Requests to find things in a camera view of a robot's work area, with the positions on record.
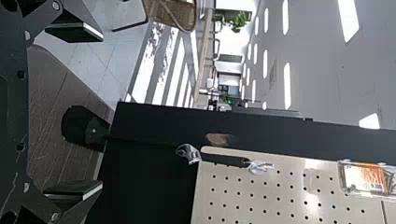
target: wall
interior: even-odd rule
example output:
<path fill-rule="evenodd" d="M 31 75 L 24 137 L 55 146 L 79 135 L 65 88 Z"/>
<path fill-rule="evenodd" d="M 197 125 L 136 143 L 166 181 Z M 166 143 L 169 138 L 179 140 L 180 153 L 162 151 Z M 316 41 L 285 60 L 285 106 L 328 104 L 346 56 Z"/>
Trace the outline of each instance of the wall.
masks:
<path fill-rule="evenodd" d="M 239 86 L 239 80 L 240 80 L 240 77 L 238 77 L 238 76 L 220 75 L 219 76 L 219 85 Z"/>
<path fill-rule="evenodd" d="M 256 17 L 257 9 L 261 0 L 218 0 L 217 8 L 235 9 L 251 11 L 252 18 Z M 252 19 L 239 34 L 234 33 L 230 27 L 225 26 L 221 33 L 216 35 L 220 40 L 219 52 L 222 54 L 245 55 L 247 45 L 250 40 L 251 31 L 254 27 L 254 20 Z M 216 67 L 222 72 L 241 73 L 241 63 L 221 63 L 216 62 Z"/>
<path fill-rule="evenodd" d="M 378 113 L 381 128 L 396 128 L 396 2 L 355 0 L 361 29 L 347 44 L 343 37 L 336 0 L 289 0 L 290 28 L 282 33 L 282 3 L 267 0 L 259 8 L 258 63 L 250 60 L 250 86 L 257 80 L 256 99 L 268 108 L 285 108 L 283 68 L 290 62 L 291 108 L 315 120 L 358 125 L 359 120 Z M 269 30 L 263 32 L 263 12 L 269 7 Z M 262 77 L 262 54 L 268 49 L 268 66 L 277 59 L 277 81 L 269 90 Z M 256 103 L 251 106 L 262 106 Z"/>

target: ceiling light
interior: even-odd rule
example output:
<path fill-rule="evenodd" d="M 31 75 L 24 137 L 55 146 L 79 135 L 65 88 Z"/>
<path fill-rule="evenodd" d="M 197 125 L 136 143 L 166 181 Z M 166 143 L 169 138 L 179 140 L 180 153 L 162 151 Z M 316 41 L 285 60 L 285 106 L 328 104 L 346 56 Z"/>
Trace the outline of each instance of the ceiling light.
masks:
<path fill-rule="evenodd" d="M 283 1 L 282 5 L 282 16 L 283 16 L 283 35 L 286 35 L 289 30 L 289 2 L 288 0 Z"/>
<path fill-rule="evenodd" d="M 250 84 L 250 68 L 247 69 L 247 85 Z"/>
<path fill-rule="evenodd" d="M 268 31 L 268 8 L 264 11 L 264 32 L 267 33 Z"/>
<path fill-rule="evenodd" d="M 254 34 L 258 35 L 259 34 L 259 17 L 256 17 L 256 22 L 255 22 L 255 29 L 254 29 Z"/>
<path fill-rule="evenodd" d="M 242 86 L 241 99 L 245 100 L 245 86 Z"/>
<path fill-rule="evenodd" d="M 251 44 L 248 44 L 247 48 L 247 59 L 250 60 L 251 58 Z"/>
<path fill-rule="evenodd" d="M 258 46 L 257 46 L 257 44 L 254 44 L 254 59 L 253 59 L 253 62 L 254 62 L 254 64 L 256 64 L 257 63 L 257 50 L 258 50 Z"/>
<path fill-rule="evenodd" d="M 242 71 L 242 77 L 245 78 L 247 77 L 247 64 L 244 63 L 244 71 Z"/>
<path fill-rule="evenodd" d="M 283 74 L 285 78 L 285 109 L 289 109 L 291 106 L 290 63 L 286 63 Z"/>
<path fill-rule="evenodd" d="M 358 13 L 355 0 L 338 0 L 341 24 L 343 26 L 344 39 L 346 42 L 359 31 Z"/>
<path fill-rule="evenodd" d="M 256 79 L 253 80 L 253 86 L 251 87 L 251 103 L 254 104 L 256 101 Z"/>
<path fill-rule="evenodd" d="M 266 78 L 268 75 L 268 50 L 264 51 L 262 70 L 262 76 Z"/>

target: perforated board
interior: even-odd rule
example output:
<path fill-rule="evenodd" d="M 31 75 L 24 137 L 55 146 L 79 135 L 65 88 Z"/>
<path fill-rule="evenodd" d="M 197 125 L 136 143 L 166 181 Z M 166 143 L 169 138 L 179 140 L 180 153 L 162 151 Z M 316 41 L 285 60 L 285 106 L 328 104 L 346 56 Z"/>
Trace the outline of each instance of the perforated board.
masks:
<path fill-rule="evenodd" d="M 275 165 L 264 175 L 201 162 L 192 221 L 202 223 L 384 223 L 381 202 L 346 195 L 337 163 L 204 147 L 203 152 Z"/>
<path fill-rule="evenodd" d="M 396 203 L 384 202 L 385 224 L 396 223 Z"/>

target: chair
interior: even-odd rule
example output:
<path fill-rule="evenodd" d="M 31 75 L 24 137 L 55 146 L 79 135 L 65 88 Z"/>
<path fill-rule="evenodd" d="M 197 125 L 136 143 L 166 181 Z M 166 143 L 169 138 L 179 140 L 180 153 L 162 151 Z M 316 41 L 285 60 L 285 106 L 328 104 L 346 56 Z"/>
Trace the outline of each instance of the chair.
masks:
<path fill-rule="evenodd" d="M 197 3 L 187 0 L 142 0 L 146 19 L 141 22 L 114 29 L 118 32 L 156 21 L 178 28 L 183 33 L 191 33 L 197 23 Z"/>

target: black panel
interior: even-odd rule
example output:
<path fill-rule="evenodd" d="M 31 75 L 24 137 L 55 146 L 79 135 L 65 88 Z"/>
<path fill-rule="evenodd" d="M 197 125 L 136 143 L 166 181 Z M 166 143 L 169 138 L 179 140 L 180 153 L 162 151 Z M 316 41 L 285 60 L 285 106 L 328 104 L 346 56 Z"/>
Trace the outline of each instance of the black panel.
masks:
<path fill-rule="evenodd" d="M 190 223 L 197 166 L 177 146 L 208 146 L 208 133 L 235 136 L 232 148 L 337 161 L 396 164 L 396 132 L 263 115 L 119 103 L 99 179 L 104 191 L 87 223 Z"/>

